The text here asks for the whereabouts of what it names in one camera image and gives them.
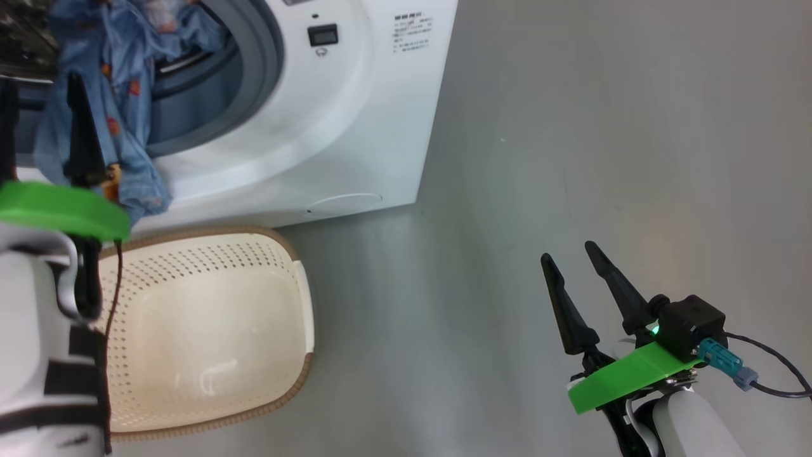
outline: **blue cable connector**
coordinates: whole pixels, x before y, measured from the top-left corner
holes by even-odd
[[[745,392],[753,389],[752,384],[758,381],[758,373],[745,367],[741,357],[733,354],[713,338],[705,338],[699,343],[697,358],[731,377],[739,389]]]

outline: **black strap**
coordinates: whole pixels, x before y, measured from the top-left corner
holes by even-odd
[[[49,425],[95,425],[104,429],[106,417],[97,405],[36,407],[0,416],[0,435]]]
[[[94,365],[50,360],[45,373],[45,395],[89,395],[100,398],[99,370]]]
[[[71,327],[70,341],[67,348],[69,355],[83,355],[96,361],[101,358],[100,348],[104,345],[104,335],[86,327]]]

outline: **button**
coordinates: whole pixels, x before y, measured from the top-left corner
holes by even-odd
[[[339,26],[336,24],[311,27],[307,29],[307,33],[310,35],[312,47],[334,45],[339,42]]]

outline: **clothing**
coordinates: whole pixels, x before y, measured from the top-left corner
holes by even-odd
[[[37,167],[55,184],[68,184],[63,175],[71,146],[67,75],[78,72],[105,163],[121,166],[119,202],[132,224],[166,211],[172,197],[146,152],[155,63],[177,59],[192,46],[215,51],[225,42],[225,28],[185,0],[57,0],[50,29],[60,55],[34,146]]]

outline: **white laundry basket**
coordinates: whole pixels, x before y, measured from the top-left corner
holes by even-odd
[[[280,408],[313,360],[305,269],[254,226],[188,230],[123,246],[108,343],[115,441],[195,433]],[[104,330],[118,258],[99,262]]]

